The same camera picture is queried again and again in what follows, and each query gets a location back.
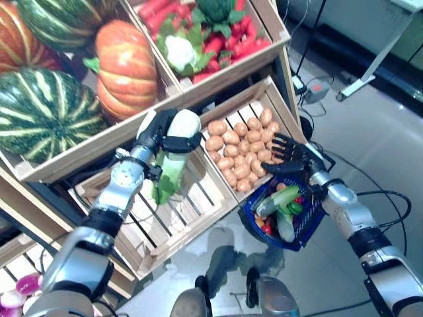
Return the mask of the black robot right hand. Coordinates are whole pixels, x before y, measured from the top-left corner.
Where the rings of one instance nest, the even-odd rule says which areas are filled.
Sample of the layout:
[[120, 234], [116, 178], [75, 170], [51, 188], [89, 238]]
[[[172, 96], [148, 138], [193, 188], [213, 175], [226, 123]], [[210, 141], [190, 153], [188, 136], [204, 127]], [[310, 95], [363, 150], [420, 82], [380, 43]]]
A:
[[295, 139], [281, 133], [274, 134], [272, 143], [274, 144], [272, 152], [277, 159], [281, 159], [283, 162], [278, 164], [262, 162], [261, 167], [265, 171], [275, 176], [300, 172], [312, 176], [317, 172], [328, 171], [323, 159], [315, 150], [305, 144], [299, 143]]

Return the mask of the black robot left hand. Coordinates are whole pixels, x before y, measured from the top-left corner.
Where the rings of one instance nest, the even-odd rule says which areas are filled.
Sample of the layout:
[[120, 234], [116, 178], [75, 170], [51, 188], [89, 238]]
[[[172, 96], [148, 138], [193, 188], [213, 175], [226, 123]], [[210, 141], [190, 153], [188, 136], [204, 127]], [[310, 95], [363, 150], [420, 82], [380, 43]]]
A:
[[172, 154], [194, 151], [202, 139], [199, 116], [188, 109], [168, 109], [148, 113], [140, 125], [134, 145], [149, 149], [153, 155], [160, 150]]

